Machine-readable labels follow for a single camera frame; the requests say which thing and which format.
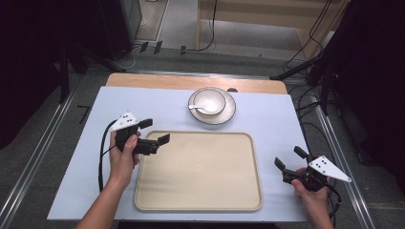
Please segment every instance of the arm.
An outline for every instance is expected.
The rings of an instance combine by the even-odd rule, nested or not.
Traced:
[[[116,135],[116,132],[111,133],[110,146],[116,145]],[[128,138],[123,152],[117,147],[110,150],[111,173],[107,184],[76,228],[111,228],[122,193],[131,182],[135,165],[139,163],[138,155],[132,157],[138,135]]]
[[[318,192],[308,191],[298,179],[291,182],[295,195],[301,198],[307,212],[307,218],[314,229],[333,229],[328,213],[328,188]]]

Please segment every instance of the gray floor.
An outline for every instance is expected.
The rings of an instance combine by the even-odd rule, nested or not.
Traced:
[[[176,14],[179,14],[180,11],[190,13],[191,15],[192,10],[182,10],[181,7],[193,7],[193,4],[196,4],[196,2],[181,0],[171,0],[169,2],[168,12],[165,15],[165,20],[160,31],[160,39],[163,40],[163,45],[165,44],[166,48],[178,48],[181,45],[192,47],[195,45],[195,22],[193,24],[192,21],[176,19]],[[184,30],[178,33],[178,29],[176,28],[180,27],[180,25],[184,26]],[[243,28],[243,26],[239,25],[238,29],[242,31],[253,30],[252,28]],[[129,66],[134,63],[134,66],[128,70],[130,73],[138,71],[219,73],[237,74],[243,75],[241,77],[255,79],[282,73],[282,66],[286,62],[285,60],[290,59],[293,56],[293,52],[299,49],[298,41],[294,37],[294,34],[290,33],[289,29],[280,29],[280,31],[284,32],[278,36],[288,37],[281,39],[285,40],[286,44],[280,44],[281,40],[277,41],[277,39],[272,40],[269,38],[266,41],[260,33],[261,31],[266,31],[261,29],[253,32],[252,36],[256,38],[252,38],[251,41],[254,42],[243,43],[241,41],[249,39],[246,39],[245,36],[238,36],[237,32],[233,31],[234,29],[224,31],[223,35],[218,32],[214,52],[187,53],[180,56],[178,52],[162,50],[160,54],[154,55],[152,48],[150,48],[147,52],[134,52],[135,63],[131,54],[128,54],[125,58],[118,61],[118,63],[123,66]],[[231,46],[240,46],[237,48],[244,50],[244,54],[241,55],[240,52],[232,51],[229,48]],[[259,55],[261,50],[263,50],[262,53],[265,53],[264,50],[275,51]],[[72,103],[55,133],[36,175],[33,177],[30,188],[11,221],[10,228],[72,228],[76,224],[76,222],[71,221],[49,221],[46,220],[46,217],[53,203],[54,193],[57,191],[63,178],[84,127],[84,123],[79,124],[80,119],[84,115],[84,110],[78,108],[77,105],[92,106],[99,87],[105,84],[110,74],[97,63],[91,60],[89,63],[91,68],[87,75],[75,74],[74,79],[78,80],[78,84],[75,95],[72,98]],[[286,80],[288,89],[303,84],[304,76],[295,75],[294,78]],[[291,92],[291,98],[299,97],[306,89],[305,86],[294,89]],[[6,202],[13,185],[23,173],[32,152],[35,150],[36,144],[45,132],[48,123],[57,109],[58,98],[59,91],[56,90],[30,119],[14,142],[0,151],[1,202]],[[294,99],[293,101],[297,105],[298,99]],[[310,102],[310,96],[305,96],[302,105],[304,106]],[[398,190],[394,177],[381,167],[370,167],[359,163],[357,151],[352,144],[344,123],[336,115],[335,110],[336,108],[333,105],[329,105],[333,129],[345,153],[345,158],[350,164],[353,178],[355,178],[369,206],[375,228],[403,228],[405,224],[403,221],[405,219],[405,207],[403,204],[405,198]],[[306,115],[303,121],[320,126],[316,112]],[[331,156],[329,145],[323,138],[323,135],[310,125],[305,124],[304,128],[309,148],[312,152],[314,154],[327,154],[327,156]],[[342,182],[338,182],[336,188],[344,199],[343,206],[336,216],[336,227],[361,228],[346,187]],[[305,222],[277,223],[277,226],[280,228],[310,228]]]

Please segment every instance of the table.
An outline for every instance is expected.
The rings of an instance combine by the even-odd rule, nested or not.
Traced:
[[[314,57],[318,44],[309,32],[328,0],[218,0],[216,19],[258,25],[295,28],[307,59]],[[212,20],[215,0],[199,0],[197,49],[200,43],[201,19]],[[312,37],[319,43],[339,24],[349,0],[332,0],[323,20]]]
[[[144,212],[134,204],[139,172],[135,169],[134,180],[122,195],[116,219],[252,222],[306,220],[300,199],[295,197],[293,188],[282,181],[281,172],[274,165],[274,158],[277,156],[289,168],[306,166],[306,162],[293,153],[296,145],[304,150],[307,147],[291,98],[286,94],[286,87],[282,82],[114,73],[106,85],[100,89],[96,98],[48,219],[77,220],[86,213],[98,195],[96,177],[99,142],[105,126],[126,112],[125,109],[129,109],[139,119],[151,117],[150,115],[154,118],[154,125],[143,129],[142,135],[156,130],[242,132],[251,135],[255,144],[264,201],[261,209],[254,212]],[[192,117],[186,108],[189,96],[196,89],[205,86],[222,89],[232,87],[239,91],[231,93],[237,104],[237,113],[225,124],[203,124]],[[104,158],[105,181],[109,169],[108,158]]]

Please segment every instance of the floor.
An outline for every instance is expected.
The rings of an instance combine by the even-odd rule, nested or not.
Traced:
[[[133,65],[128,72],[182,72],[182,73],[216,73],[224,76],[240,76],[250,78],[268,78],[269,75],[283,72],[283,64],[290,60],[300,46],[292,29],[252,26],[215,22],[215,43],[207,53],[188,53],[179,56],[177,52],[168,49],[179,49],[181,46],[195,47],[197,1],[169,0],[164,19],[161,24],[158,40],[163,41],[166,50],[153,55],[153,48],[145,53],[133,52],[118,61],[122,66]],[[211,35],[209,22],[202,22],[201,47],[208,43]],[[291,63],[291,66],[301,63],[305,59]],[[7,148],[0,151],[0,197],[6,203],[10,199],[10,191],[14,185],[26,178],[30,187],[21,190],[23,197],[17,199],[15,212],[10,212],[11,218],[5,216],[4,208],[1,213],[0,228],[73,228],[72,221],[48,221],[46,216],[53,203],[66,166],[75,149],[79,134],[84,123],[80,119],[85,114],[86,106],[91,106],[100,86],[105,84],[109,72],[97,64],[91,63],[90,73],[86,76],[75,75],[72,79],[75,93],[71,97],[67,110],[62,114],[61,121],[56,123],[56,132],[47,129],[53,120],[58,107],[58,91],[52,94],[38,112],[31,118],[29,124]],[[305,77],[295,75],[285,81],[291,98],[296,106],[300,97],[305,102],[312,102],[316,95],[306,95]],[[351,186],[338,182],[337,189],[341,192],[344,204],[337,215],[337,228],[403,228],[405,217],[405,198],[398,190],[393,176],[385,169],[365,166],[358,162],[355,147],[347,133],[344,123],[339,119],[336,108],[329,106],[328,120],[333,124],[340,147],[345,152],[345,159],[349,163],[356,187],[364,198],[370,213],[372,224],[362,224],[354,210],[356,202],[351,196]],[[322,127],[319,111],[313,110],[303,119],[306,123],[314,123]],[[330,144],[316,129],[307,124],[306,133],[309,137],[309,147],[318,153],[330,153]],[[50,132],[51,143],[41,145],[41,136]],[[39,165],[31,171],[33,177],[21,177],[30,161],[32,152],[41,147],[43,155],[38,155]],[[307,223],[277,223],[279,228],[309,228]]]

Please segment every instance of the spoon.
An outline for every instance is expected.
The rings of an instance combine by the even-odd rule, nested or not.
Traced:
[[[194,105],[189,105],[188,109],[190,109],[190,110],[191,109],[203,109],[203,110],[206,110],[207,112],[214,113],[214,112],[218,111],[218,106],[215,104],[207,104],[207,105],[194,104]]]

